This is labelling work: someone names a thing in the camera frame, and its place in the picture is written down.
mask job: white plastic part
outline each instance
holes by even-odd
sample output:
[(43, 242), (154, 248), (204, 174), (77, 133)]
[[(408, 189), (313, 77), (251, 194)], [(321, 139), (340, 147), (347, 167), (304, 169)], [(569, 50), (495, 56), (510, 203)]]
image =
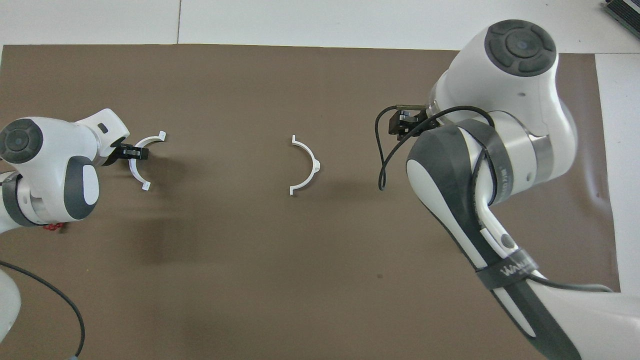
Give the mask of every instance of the white plastic part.
[(306, 146), (305, 144), (296, 141), (296, 135), (293, 135), (293, 137), (291, 138), (291, 143), (295, 146), (299, 146), (302, 149), (304, 149), (305, 151), (307, 151), (309, 153), (309, 156), (311, 156), (311, 162), (313, 163), (313, 166), (311, 168), (311, 174), (309, 174), (309, 176), (307, 177), (306, 180), (304, 180), (302, 183), (294, 185), (294, 186), (290, 186), (289, 187), (289, 195), (293, 196), (293, 190), (297, 190), (300, 188), (303, 188), (304, 186), (306, 186), (307, 184), (309, 184), (309, 181), (311, 181), (311, 179), (313, 178), (313, 176), (316, 174), (316, 172), (320, 171), (320, 161), (318, 161), (316, 159), (316, 157), (314, 156), (314, 153), (311, 151), (311, 149), (309, 149), (308, 146)]
[(93, 165), (83, 166), (82, 173), (84, 202), (93, 205), (98, 201), (98, 196), (100, 195), (98, 174), (95, 172)]
[(32, 197), (32, 193), (29, 183), (24, 181), (24, 178), (18, 180), (18, 205), (24, 217), (36, 224), (57, 222), (45, 209), (42, 199)]
[(20, 303), (20, 292), (15, 282), (0, 270), (0, 343), (18, 317)]
[(550, 288), (527, 280), (583, 360), (636, 360), (640, 297)]
[[(150, 136), (148, 138), (144, 138), (138, 141), (138, 143), (134, 146), (145, 147), (150, 143), (163, 142), (165, 137), (166, 137), (166, 133), (164, 131), (160, 131), (158, 136)], [(131, 170), (133, 177), (135, 177), (139, 182), (142, 183), (142, 190), (145, 190), (145, 191), (149, 190), (149, 186), (151, 186), (151, 182), (145, 180), (138, 172), (138, 163), (136, 162), (136, 159), (129, 159), (129, 170)]]
[(76, 121), (93, 131), (98, 138), (98, 156), (106, 158), (113, 152), (111, 144), (129, 136), (129, 130), (111, 109), (103, 109), (90, 117)]

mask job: black cable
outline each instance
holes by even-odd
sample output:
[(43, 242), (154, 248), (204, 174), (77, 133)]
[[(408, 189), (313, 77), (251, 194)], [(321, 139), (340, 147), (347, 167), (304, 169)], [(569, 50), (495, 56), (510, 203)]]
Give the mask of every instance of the black cable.
[[(418, 126), (416, 126), (411, 131), (409, 131), (396, 144), (396, 146), (389, 152), (389, 154), (387, 155), (387, 158), (382, 161), (382, 167), (380, 168), (380, 174), (378, 176), (378, 189), (380, 189), (380, 191), (383, 191), (385, 189), (385, 186), (387, 184), (387, 175), (386, 175), (385, 169), (387, 168), (387, 164), (389, 164), (389, 161), (391, 160), (391, 157), (396, 153), (396, 151), (398, 151), (398, 149), (400, 149), (400, 146), (402, 146), (407, 140), (409, 140), (409, 138), (412, 137), (415, 133), (417, 133), (418, 131), (420, 131), (423, 128), (425, 128), (427, 125), (429, 125), (432, 121), (435, 121), (437, 118), (442, 117), (442, 116), (444, 116), (444, 115), (446, 115), (448, 113), (452, 113), (452, 112), (455, 112), (455, 111), (463, 111), (463, 110), (473, 111), (473, 112), (476, 112), (476, 113), (480, 114), (482, 117), (484, 117), (487, 120), (487, 122), (489, 123), (489, 125), (491, 127), (495, 127), (495, 123), (493, 122), (493, 119), (491, 118), (491, 115), (489, 115), (489, 113), (487, 113), (486, 111), (482, 110), (481, 108), (476, 108), (475, 106), (468, 106), (468, 105), (454, 106), (452, 108), (448, 108), (446, 110), (442, 110), (441, 112), (428, 117), (425, 121), (421, 122), (420, 124), (418, 124)], [(376, 119), (376, 131), (378, 129), (377, 120), (379, 120), (379, 119)]]
[[(396, 110), (397, 106), (393, 105), (393, 106), (389, 106), (388, 108), (382, 110), (379, 114), (378, 117), (376, 117), (376, 126), (375, 126), (375, 130), (376, 130), (376, 142), (378, 143), (378, 152), (380, 153), (380, 163), (384, 163), (385, 162), (385, 154), (382, 151), (382, 143), (380, 142), (380, 133), (378, 130), (378, 123), (380, 123), (380, 118), (382, 118), (382, 116), (384, 114), (386, 114), (387, 112), (391, 111), (391, 110)], [(384, 188), (385, 185), (387, 185), (387, 173), (383, 172), (382, 173), (382, 187)]]
[(478, 210), (477, 210), (477, 206), (475, 205), (476, 203), (476, 184), (478, 181), (478, 174), (480, 173), (480, 166), (482, 166), (482, 162), (484, 160), (488, 160), (488, 151), (486, 150), (486, 148), (484, 147), (484, 145), (482, 145), (482, 149), (480, 150), (480, 153), (478, 154), (478, 158), (476, 160), (476, 164), (474, 165), (474, 171), (473, 173), (471, 173), (471, 189), (472, 189), (472, 193), (471, 193), (471, 201), (474, 203), (474, 212), (473, 214), (476, 216), (476, 222), (478, 224), (480, 224), (481, 227), (484, 227), (484, 224), (482, 223), (482, 220), (480, 220), (480, 215), (478, 215)]
[(589, 292), (614, 292), (610, 288), (600, 284), (561, 284), (560, 282), (551, 281), (540, 276), (530, 275), (529, 279), (551, 288), (563, 290), (589, 291)]
[(28, 272), (27, 270), (25, 270), (25, 269), (23, 269), (21, 267), (18, 267), (18, 266), (9, 264), (9, 263), (5, 263), (2, 260), (0, 260), (0, 265), (5, 266), (5, 267), (7, 267), (9, 269), (15, 270), (17, 272), (20, 272), (20, 273), (22, 273), (22, 274), (34, 279), (35, 281), (38, 281), (40, 284), (43, 284), (44, 286), (46, 286), (49, 289), (51, 289), (51, 291), (53, 291), (56, 294), (58, 294), (64, 301), (67, 302), (67, 304), (69, 304), (69, 306), (71, 306), (71, 308), (76, 313), (76, 316), (78, 317), (78, 323), (80, 324), (80, 344), (78, 345), (78, 350), (76, 351), (76, 357), (79, 356), (80, 352), (82, 351), (82, 347), (84, 346), (84, 321), (82, 320), (82, 315), (80, 315), (80, 310), (78, 310), (78, 308), (74, 304), (74, 302), (72, 302), (71, 299), (69, 299), (62, 291), (60, 291), (55, 286), (53, 286), (52, 284), (47, 282), (45, 279), (37, 276), (36, 274)]

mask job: gray joint cover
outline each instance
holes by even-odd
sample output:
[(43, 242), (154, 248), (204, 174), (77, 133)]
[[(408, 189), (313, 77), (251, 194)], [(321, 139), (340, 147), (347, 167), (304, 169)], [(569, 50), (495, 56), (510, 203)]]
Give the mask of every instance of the gray joint cover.
[(21, 164), (33, 159), (42, 148), (42, 130), (31, 119), (18, 119), (0, 132), (0, 157)]
[(504, 20), (489, 27), (484, 50), (500, 70), (515, 76), (536, 76), (556, 60), (556, 45), (543, 28), (524, 20)]
[(1, 191), (4, 208), (6, 209), (7, 214), (9, 214), (9, 217), (20, 226), (29, 227), (43, 225), (30, 221), (26, 216), (24, 216), (20, 209), (20, 204), (18, 203), (18, 180), (21, 178), (22, 175), (20, 175), (19, 172), (14, 171), (2, 182), (0, 187), (2, 188)]

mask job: gray band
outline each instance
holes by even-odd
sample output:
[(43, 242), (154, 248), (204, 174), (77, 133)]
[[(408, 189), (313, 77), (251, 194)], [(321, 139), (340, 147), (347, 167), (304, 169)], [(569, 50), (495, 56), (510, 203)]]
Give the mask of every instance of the gray band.
[(11, 175), (7, 176), (2, 182), (2, 200), (4, 208), (6, 209), (9, 217), (18, 225), (29, 226), (41, 226), (30, 221), (20, 210), (18, 203), (18, 180), (22, 178), (19, 172), (14, 171)]
[(551, 177), (554, 169), (554, 148), (549, 135), (535, 136), (529, 134), (529, 140), (536, 155), (536, 179), (534, 184), (544, 183)]

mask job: black strap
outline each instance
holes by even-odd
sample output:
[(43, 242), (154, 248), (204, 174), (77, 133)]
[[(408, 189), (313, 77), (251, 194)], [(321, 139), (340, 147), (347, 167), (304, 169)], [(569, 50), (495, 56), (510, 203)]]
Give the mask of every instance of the black strap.
[(514, 284), (537, 269), (533, 258), (524, 249), (518, 249), (502, 261), (477, 271), (476, 275), (487, 289), (493, 290)]

